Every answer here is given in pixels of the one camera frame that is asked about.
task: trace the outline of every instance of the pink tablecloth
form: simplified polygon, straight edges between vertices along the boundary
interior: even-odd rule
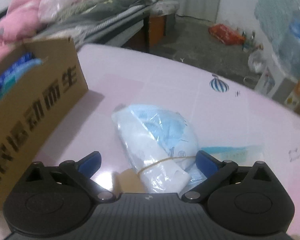
[[[129,168],[111,113],[120,104],[152,104],[178,111],[201,147],[263,145],[263,156],[295,203],[288,233],[300,236],[300,117],[254,91],[220,77],[228,92],[210,87],[211,73],[132,50],[86,45],[78,53],[89,92],[50,136],[36,160],[58,165],[92,151],[102,155],[92,177],[111,188],[111,173]]]

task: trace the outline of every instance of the silver screw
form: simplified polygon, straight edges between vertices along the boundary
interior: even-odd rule
[[[107,191],[103,191],[98,194],[98,199],[101,199],[101,200],[109,200],[112,197],[113,197],[113,194],[111,192],[107,192]]]
[[[196,191],[188,191],[186,194],[185,194],[185,197],[187,199],[198,199],[200,197],[200,193],[196,192]]]

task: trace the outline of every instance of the gray floor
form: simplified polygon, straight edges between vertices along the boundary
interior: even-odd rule
[[[244,84],[247,75],[259,78],[249,71],[249,54],[243,52],[241,46],[225,46],[213,38],[208,32],[210,25],[191,17],[177,17],[175,29],[151,48],[150,53],[183,61],[240,84]]]

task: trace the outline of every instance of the red bag on floor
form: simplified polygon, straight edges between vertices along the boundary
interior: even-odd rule
[[[245,41],[245,37],[228,26],[217,24],[209,29],[209,33],[225,45],[240,45]]]

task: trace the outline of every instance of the blue striped balloon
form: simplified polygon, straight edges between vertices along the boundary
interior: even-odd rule
[[[216,92],[228,92],[229,86],[220,80],[217,76],[214,76],[214,79],[210,81],[210,87]]]

